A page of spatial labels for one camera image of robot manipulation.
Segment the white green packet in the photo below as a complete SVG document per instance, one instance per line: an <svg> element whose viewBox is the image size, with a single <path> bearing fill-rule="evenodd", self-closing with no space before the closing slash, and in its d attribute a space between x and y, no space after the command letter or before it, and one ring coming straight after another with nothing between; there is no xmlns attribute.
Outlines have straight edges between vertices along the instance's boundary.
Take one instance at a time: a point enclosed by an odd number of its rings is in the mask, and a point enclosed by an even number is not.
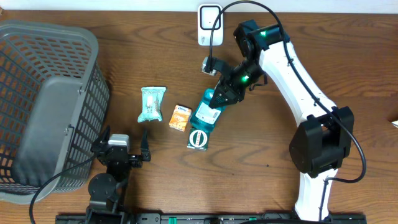
<svg viewBox="0 0 398 224"><path fill-rule="evenodd" d="M165 91L165 86L146 86L141 88L142 112L137 118L138 123L155 119L162 121L160 106Z"/></svg>

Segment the orange tissue pack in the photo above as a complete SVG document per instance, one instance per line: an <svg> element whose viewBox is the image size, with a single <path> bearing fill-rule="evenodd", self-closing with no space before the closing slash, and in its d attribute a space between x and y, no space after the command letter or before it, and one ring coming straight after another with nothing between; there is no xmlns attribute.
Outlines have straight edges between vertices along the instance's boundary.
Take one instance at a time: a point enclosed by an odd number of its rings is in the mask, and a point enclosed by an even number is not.
<svg viewBox="0 0 398 224"><path fill-rule="evenodd" d="M169 121L169 127L184 132L191 115L192 110L190 108L176 105Z"/></svg>

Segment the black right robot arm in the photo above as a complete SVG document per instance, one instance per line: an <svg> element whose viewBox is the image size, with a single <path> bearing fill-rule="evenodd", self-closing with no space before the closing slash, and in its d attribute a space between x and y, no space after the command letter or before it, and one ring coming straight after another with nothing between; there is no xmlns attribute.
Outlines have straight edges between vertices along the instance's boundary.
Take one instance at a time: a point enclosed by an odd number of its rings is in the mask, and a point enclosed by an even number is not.
<svg viewBox="0 0 398 224"><path fill-rule="evenodd" d="M347 106L337 107L317 87L280 25L260 28L254 20L242 22L234 38L244 57L238 66L211 56L203 61L203 72L221 74L209 106L219 108L243 101L246 90L261 76L270 78L297 124L289 144L292 162L300 172L295 216L311 222L330 221L327 204L331 184L350 154L353 112Z"/></svg>

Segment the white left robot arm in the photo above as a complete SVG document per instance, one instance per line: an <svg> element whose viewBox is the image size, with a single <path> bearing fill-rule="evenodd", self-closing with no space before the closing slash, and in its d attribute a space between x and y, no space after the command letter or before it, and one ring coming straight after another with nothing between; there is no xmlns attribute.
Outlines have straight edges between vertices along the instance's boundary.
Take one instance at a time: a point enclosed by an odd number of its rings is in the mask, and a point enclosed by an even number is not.
<svg viewBox="0 0 398 224"><path fill-rule="evenodd" d="M89 182L90 201L84 224L135 222L134 215L124 208L124 197L131 169L141 168L151 160L147 131L142 135L140 154L130 154L129 148L129 136L111 134L109 126L92 143L91 151L106 166L106 172L95 175Z"/></svg>

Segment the blue liquid bottle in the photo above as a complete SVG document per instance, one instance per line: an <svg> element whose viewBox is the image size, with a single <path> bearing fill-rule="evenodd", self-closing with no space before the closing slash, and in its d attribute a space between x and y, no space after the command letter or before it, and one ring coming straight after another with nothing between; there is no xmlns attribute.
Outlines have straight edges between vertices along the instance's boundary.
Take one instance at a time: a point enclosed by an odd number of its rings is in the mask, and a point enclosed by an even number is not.
<svg viewBox="0 0 398 224"><path fill-rule="evenodd" d="M201 129L207 133L211 133L215 129L216 123L226 107L209 107L214 92L214 89L211 88L205 90L197 109L190 118L193 128Z"/></svg>

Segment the green round-logo box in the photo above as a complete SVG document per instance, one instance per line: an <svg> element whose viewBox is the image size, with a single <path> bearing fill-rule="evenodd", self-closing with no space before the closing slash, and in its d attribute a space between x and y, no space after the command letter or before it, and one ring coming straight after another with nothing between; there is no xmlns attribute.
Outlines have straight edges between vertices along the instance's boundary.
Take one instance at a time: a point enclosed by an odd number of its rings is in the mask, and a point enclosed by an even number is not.
<svg viewBox="0 0 398 224"><path fill-rule="evenodd" d="M191 128L187 147L190 149L206 151L208 149L209 138L210 135L207 132L201 129Z"/></svg>

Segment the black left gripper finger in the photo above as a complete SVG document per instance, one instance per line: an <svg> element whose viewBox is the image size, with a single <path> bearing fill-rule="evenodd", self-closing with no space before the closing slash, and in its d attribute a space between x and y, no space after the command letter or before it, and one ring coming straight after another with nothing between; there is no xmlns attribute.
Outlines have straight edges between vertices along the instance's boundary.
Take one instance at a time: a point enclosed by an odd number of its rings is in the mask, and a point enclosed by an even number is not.
<svg viewBox="0 0 398 224"><path fill-rule="evenodd" d="M141 139L141 156L142 156L142 160L145 162L149 162L151 160L151 153L149 150L149 143L147 140L147 130L144 130L144 133L142 135L142 139Z"/></svg>
<svg viewBox="0 0 398 224"><path fill-rule="evenodd" d="M105 130L93 141L91 152L101 152L101 150L108 145L109 137L110 126L107 126Z"/></svg>

